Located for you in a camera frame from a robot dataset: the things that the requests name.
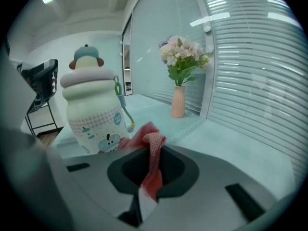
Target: wooden floor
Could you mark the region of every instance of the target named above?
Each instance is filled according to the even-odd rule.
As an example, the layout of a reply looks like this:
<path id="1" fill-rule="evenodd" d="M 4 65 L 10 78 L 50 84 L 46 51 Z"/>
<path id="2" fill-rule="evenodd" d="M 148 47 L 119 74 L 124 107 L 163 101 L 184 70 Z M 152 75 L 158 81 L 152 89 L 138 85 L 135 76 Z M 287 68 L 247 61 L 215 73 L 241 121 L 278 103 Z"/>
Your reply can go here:
<path id="1" fill-rule="evenodd" d="M 40 135 L 39 139 L 42 141 L 43 145 L 49 147 L 52 145 L 55 138 L 58 136 L 59 132 L 52 132 L 49 134 Z"/>

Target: blue cord wrap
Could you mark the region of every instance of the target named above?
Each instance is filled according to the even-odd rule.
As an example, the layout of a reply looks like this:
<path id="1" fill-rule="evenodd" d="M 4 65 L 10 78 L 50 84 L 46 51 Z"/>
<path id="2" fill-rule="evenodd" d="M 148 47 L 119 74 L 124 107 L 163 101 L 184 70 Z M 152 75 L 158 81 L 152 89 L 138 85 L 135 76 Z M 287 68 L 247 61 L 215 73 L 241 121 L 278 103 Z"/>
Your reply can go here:
<path id="1" fill-rule="evenodd" d="M 120 102 L 121 102 L 122 108 L 126 107 L 126 102 L 125 102 L 125 97 L 124 97 L 124 95 L 123 95 L 123 94 L 120 94 L 120 95 L 118 95 L 117 97 L 119 98 L 119 100 L 120 100 Z"/>

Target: cartoon face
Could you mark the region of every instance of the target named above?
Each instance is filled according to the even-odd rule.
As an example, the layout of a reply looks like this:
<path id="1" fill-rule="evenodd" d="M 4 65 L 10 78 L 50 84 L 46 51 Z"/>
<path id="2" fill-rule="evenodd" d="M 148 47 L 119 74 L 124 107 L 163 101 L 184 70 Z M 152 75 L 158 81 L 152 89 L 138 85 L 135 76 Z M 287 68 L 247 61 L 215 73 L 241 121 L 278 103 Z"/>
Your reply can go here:
<path id="1" fill-rule="evenodd" d="M 94 134 L 91 135 L 91 133 L 90 133 L 91 129 L 90 128 L 85 128 L 85 127 L 82 127 L 82 128 L 83 128 L 82 133 L 86 134 L 88 136 L 89 140 L 94 139 Z"/>
<path id="2" fill-rule="evenodd" d="M 100 152 L 111 152 L 118 148 L 120 144 L 120 136 L 118 134 L 114 134 L 110 136 L 110 134 L 107 134 L 107 139 L 102 140 L 98 148 L 100 149 Z"/>

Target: window blind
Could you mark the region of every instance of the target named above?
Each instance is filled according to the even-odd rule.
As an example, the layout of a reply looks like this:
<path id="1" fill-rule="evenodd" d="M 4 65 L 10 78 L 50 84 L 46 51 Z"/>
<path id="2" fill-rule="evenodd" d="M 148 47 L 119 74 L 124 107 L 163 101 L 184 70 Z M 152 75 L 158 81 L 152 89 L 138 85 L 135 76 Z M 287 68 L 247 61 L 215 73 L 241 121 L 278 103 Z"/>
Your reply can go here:
<path id="1" fill-rule="evenodd" d="M 143 94 L 171 103 L 175 83 L 161 61 L 159 42 L 170 35 L 188 36 L 205 48 L 203 28 L 190 22 L 200 19 L 196 0 L 139 0 L 132 18 L 131 75 L 133 94 Z M 185 88 L 186 109 L 199 114 L 205 86 L 205 71 L 195 69 Z"/>
<path id="2" fill-rule="evenodd" d="M 300 24 L 283 0 L 205 2 L 218 18 L 211 21 L 216 66 L 208 118 L 290 156 L 299 186 L 308 165 L 308 50 Z"/>

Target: gingham pattern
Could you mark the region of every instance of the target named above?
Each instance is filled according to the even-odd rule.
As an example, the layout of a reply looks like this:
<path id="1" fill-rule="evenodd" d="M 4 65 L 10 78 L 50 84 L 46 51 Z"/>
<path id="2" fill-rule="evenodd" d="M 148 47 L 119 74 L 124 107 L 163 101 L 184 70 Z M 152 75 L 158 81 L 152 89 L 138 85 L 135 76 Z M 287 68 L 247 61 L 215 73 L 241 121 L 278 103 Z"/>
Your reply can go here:
<path id="1" fill-rule="evenodd" d="M 122 114 L 122 108 L 119 105 L 104 113 L 97 113 L 94 116 L 88 116 L 77 120 L 68 120 L 68 123 L 75 135 L 82 136 L 83 127 L 95 128 L 102 126 L 103 124 L 114 123 L 114 117 L 116 113 L 120 113 L 121 118 L 124 119 Z"/>

